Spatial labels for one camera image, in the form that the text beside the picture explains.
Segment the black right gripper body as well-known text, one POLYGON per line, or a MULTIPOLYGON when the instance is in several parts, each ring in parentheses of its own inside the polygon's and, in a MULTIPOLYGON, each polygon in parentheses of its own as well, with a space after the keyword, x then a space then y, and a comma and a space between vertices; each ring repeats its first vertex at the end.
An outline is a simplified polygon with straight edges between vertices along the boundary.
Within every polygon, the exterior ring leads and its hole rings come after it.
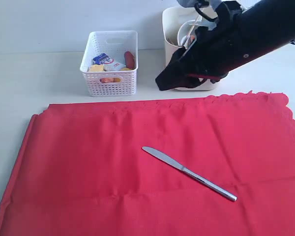
MULTIPOLYGON (((203 7, 194 6, 201 16, 203 7)), ((196 39, 181 56, 181 68, 187 74, 221 75, 243 65, 249 54, 249 40, 245 11, 238 1, 223 1, 213 9, 217 17, 206 19, 215 27, 200 26, 196 39)))

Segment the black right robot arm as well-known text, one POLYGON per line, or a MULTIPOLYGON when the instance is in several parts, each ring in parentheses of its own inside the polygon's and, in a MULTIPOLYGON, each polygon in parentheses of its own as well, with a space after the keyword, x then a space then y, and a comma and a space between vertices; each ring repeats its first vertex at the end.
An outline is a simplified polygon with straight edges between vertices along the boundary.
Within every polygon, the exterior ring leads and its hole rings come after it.
POLYGON ((181 0, 203 16, 210 6, 216 13, 200 26, 187 48, 176 50, 157 76, 161 91, 193 89, 206 81, 219 82, 228 73, 288 43, 295 42, 295 0, 261 0, 244 9, 235 0, 181 0))

